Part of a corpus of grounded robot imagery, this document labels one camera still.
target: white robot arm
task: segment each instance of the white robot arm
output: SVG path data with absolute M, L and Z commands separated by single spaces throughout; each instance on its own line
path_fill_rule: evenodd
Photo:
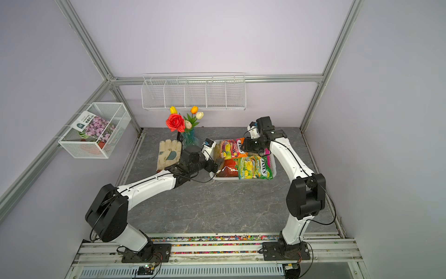
M 325 206 L 325 193 L 321 191 L 321 187 L 325 188 L 325 179 L 321 174 L 315 175 L 305 165 L 291 147 L 286 134 L 275 130 L 269 117 L 257 119 L 256 123 L 251 123 L 248 130 L 251 138 L 244 140 L 242 149 L 261 154 L 268 148 L 280 161 L 291 182 L 286 197 L 289 209 L 287 224 L 278 242 L 264 243 L 264 259 L 280 260 L 281 257 L 289 260 L 295 259 L 296 256 L 297 259 L 309 258 L 306 243 L 301 240 L 309 221 Z M 86 221 L 103 242 L 113 241 L 126 247 L 123 262 L 149 262 L 159 249 L 167 255 L 163 261 L 168 261 L 170 245 L 157 244 L 154 247 L 145 234 L 127 223 L 127 212 L 156 194 L 190 181 L 191 175 L 201 169 L 215 173 L 218 166 L 210 158 L 214 147 L 215 142 L 206 139 L 202 149 L 197 146 L 188 147 L 182 152 L 180 162 L 156 175 L 119 187 L 113 187 L 111 184 L 103 186 L 86 214 Z M 276 254 L 274 257 L 270 254 L 268 258 L 268 251 L 276 251 Z

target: beige glove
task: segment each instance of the beige glove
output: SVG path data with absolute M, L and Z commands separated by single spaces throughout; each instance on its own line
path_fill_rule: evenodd
M 160 141 L 160 151 L 158 153 L 157 172 L 165 167 L 171 166 L 180 160 L 181 142 L 174 140 Z

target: wire shelf basket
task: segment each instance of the wire shelf basket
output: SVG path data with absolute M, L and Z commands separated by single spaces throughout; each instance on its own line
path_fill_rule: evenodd
M 85 139 L 71 127 L 58 142 L 74 158 L 108 159 L 130 123 L 131 117 L 123 103 L 92 103 L 86 110 L 109 121 L 107 127 L 115 126 L 105 145 L 101 148 L 99 139 L 93 137 Z
M 244 76 L 202 78 L 144 76 L 142 106 L 149 111 L 199 107 L 201 110 L 246 109 Z

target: white wall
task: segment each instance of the white wall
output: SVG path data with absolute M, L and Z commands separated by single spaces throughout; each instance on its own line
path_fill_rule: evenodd
M 2 2 L 0 65 L 2 195 L 102 79 L 53 0 Z M 116 183 L 135 139 L 128 127 L 110 159 L 56 155 L 0 224 L 1 278 L 65 276 L 90 232 L 85 213 Z
M 116 76 L 322 73 L 351 0 L 72 0 Z
M 166 127 L 170 112 L 149 112 L 142 108 L 141 86 L 120 86 L 128 105 L 142 127 Z M 270 116 L 278 127 L 298 127 L 316 90 L 314 82 L 248 83 L 246 110 L 204 111 L 199 126 L 246 127 L 259 117 Z
M 372 278 L 444 278 L 446 2 L 366 1 L 306 136 Z
M 2 1 L 0 65 L 2 195 L 102 78 L 54 0 Z
M 91 227 L 85 214 L 99 189 L 116 184 L 136 140 L 128 126 L 109 159 L 74 159 L 65 150 L 0 225 L 0 277 L 63 278 Z

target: table surface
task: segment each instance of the table surface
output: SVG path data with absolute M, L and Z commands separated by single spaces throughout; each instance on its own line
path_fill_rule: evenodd
M 314 170 L 299 128 L 281 129 L 299 157 Z M 176 139 L 176 132 L 168 128 L 146 128 L 145 131 L 127 184 L 155 174 L 159 142 Z M 205 138 L 238 138 L 245 131 L 243 127 L 195 128 L 200 142 Z M 128 222 L 145 233 L 278 233 L 289 215 L 285 198 L 290 183 L 277 159 L 276 170 L 272 180 L 187 182 L 135 206 L 128 213 Z M 209 173 L 201 171 L 195 179 L 207 181 L 209 178 Z M 326 206 L 314 220 L 329 223 L 333 217 Z M 310 222 L 307 232 L 338 233 L 335 224 L 324 226 L 315 222 Z

